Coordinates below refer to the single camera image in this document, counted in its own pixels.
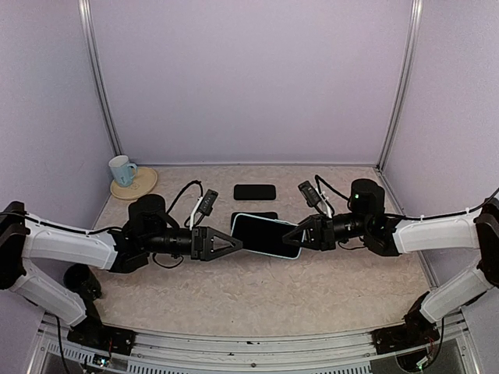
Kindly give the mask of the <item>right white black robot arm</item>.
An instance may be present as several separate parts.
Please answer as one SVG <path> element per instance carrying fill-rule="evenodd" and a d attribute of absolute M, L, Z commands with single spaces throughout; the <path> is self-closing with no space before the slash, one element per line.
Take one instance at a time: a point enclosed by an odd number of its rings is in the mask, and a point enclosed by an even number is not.
<path fill-rule="evenodd" d="M 405 315 L 399 340 L 414 346 L 430 326 L 449 312 L 498 286 L 498 200 L 494 196 L 472 209 L 435 216 L 386 213 L 385 191 L 375 181 L 356 179 L 347 199 L 348 213 L 307 217 L 282 240 L 295 247 L 328 251 L 339 242 L 361 238 L 379 256 L 400 256 L 437 249 L 476 249 L 479 257 L 440 287 L 420 297 Z"/>

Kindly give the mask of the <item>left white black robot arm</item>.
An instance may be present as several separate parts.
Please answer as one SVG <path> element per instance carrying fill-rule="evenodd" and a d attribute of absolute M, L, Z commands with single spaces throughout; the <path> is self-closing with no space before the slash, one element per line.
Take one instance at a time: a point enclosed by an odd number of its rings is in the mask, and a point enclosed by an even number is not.
<path fill-rule="evenodd" d="M 128 215 L 122 228 L 85 231 L 42 220 L 28 214 L 23 203 L 11 202 L 1 213 L 1 288 L 59 317 L 99 347 L 108 340 L 109 330 L 93 301 L 53 280 L 33 259 L 132 273 L 146 266 L 151 254 L 211 261 L 242 248 L 240 240 L 211 227 L 180 227 L 168 214 L 165 199 L 157 194 L 131 203 Z"/>

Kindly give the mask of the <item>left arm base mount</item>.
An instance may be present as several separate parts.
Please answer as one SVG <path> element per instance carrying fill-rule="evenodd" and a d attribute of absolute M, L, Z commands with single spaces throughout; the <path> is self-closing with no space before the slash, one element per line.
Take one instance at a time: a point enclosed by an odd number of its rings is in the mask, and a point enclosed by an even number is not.
<path fill-rule="evenodd" d="M 83 321 L 69 328 L 67 340 L 111 354 L 130 356 L 136 332 L 104 324 L 93 302 L 86 304 L 86 308 Z"/>

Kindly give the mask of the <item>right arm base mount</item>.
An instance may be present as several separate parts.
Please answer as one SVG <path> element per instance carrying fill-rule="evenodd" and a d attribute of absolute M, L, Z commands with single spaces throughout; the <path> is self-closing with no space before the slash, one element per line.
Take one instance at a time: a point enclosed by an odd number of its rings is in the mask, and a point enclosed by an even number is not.
<path fill-rule="evenodd" d="M 440 339 L 437 324 L 430 322 L 420 311 L 428 294 L 427 291 L 416 299 L 404 315 L 402 324 L 376 329 L 371 333 L 378 355 L 419 347 Z"/>

